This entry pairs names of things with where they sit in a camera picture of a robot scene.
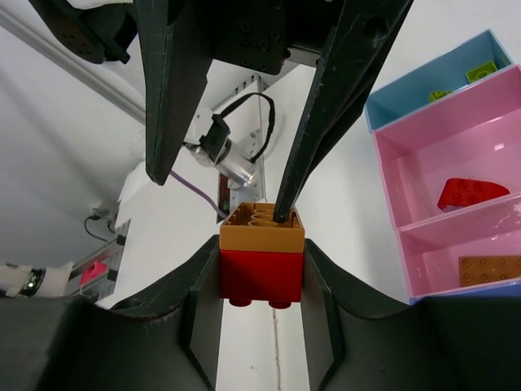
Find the lime lego brick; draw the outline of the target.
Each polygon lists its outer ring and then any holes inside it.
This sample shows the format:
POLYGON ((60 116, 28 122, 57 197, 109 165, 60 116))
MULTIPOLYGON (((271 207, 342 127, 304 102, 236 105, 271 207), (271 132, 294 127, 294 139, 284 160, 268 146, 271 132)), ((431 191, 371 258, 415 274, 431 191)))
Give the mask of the lime lego brick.
POLYGON ((429 103, 433 103, 435 102, 436 100, 438 99, 442 99, 443 97, 451 94, 452 91, 451 90, 435 90, 435 91, 432 91, 429 96, 428 96, 428 102, 429 103))

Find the orange lego brick from stack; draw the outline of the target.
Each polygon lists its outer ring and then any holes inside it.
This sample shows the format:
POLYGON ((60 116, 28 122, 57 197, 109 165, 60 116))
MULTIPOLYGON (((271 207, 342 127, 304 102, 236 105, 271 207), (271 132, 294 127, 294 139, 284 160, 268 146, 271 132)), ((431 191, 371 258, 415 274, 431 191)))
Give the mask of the orange lego brick from stack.
POLYGON ((273 220, 274 204, 241 203, 221 224, 220 250, 302 253, 304 224, 296 209, 283 222, 273 220))

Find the red flower lego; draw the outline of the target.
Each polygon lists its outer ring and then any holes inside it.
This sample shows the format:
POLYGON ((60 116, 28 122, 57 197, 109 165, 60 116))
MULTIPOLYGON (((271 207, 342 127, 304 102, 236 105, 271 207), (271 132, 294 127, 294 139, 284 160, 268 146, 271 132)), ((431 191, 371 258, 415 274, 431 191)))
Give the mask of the red flower lego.
POLYGON ((442 189, 437 207, 447 213, 509 194, 506 187, 495 182, 450 178, 442 189))

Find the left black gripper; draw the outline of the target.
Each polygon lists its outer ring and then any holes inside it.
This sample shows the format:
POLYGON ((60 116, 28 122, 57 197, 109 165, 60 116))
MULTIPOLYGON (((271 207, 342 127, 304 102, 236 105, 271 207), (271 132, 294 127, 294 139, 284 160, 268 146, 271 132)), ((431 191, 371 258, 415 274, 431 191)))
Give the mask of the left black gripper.
POLYGON ((213 59, 269 75, 320 57, 282 176, 285 222, 309 175, 361 116, 411 1, 134 2, 146 87, 146 172, 165 184, 213 59))

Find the yellow green red lego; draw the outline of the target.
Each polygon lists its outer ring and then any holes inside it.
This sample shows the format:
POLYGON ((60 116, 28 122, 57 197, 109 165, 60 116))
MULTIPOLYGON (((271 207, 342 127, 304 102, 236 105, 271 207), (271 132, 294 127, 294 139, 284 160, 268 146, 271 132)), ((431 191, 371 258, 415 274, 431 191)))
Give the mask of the yellow green red lego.
POLYGON ((469 84, 477 82, 489 75, 498 71, 498 68, 493 60, 490 60, 480 66, 473 68, 466 72, 466 79, 469 84))

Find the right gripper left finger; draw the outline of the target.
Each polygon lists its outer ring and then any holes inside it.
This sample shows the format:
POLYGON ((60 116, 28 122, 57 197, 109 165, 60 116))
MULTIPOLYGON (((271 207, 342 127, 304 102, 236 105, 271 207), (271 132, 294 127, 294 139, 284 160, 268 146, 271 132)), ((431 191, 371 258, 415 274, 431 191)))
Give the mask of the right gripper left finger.
POLYGON ((82 297, 2 299, 4 390, 213 390, 219 243, 111 309, 82 297))

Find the red orange lego stack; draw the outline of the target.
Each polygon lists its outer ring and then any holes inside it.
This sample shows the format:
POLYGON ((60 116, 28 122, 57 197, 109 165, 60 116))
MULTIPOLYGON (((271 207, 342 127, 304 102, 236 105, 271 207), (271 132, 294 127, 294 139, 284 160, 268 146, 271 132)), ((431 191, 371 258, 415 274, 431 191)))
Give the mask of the red orange lego stack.
POLYGON ((286 309, 301 300, 304 273, 302 253, 221 250, 220 297, 235 306, 266 301, 286 309))

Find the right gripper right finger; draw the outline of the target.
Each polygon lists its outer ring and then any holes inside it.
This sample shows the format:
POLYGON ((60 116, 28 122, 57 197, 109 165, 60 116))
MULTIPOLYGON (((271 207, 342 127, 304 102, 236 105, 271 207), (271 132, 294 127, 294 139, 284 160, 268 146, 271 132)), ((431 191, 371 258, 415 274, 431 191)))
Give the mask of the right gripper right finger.
POLYGON ((304 246, 301 299, 313 390, 517 390, 519 296, 397 301, 304 246))

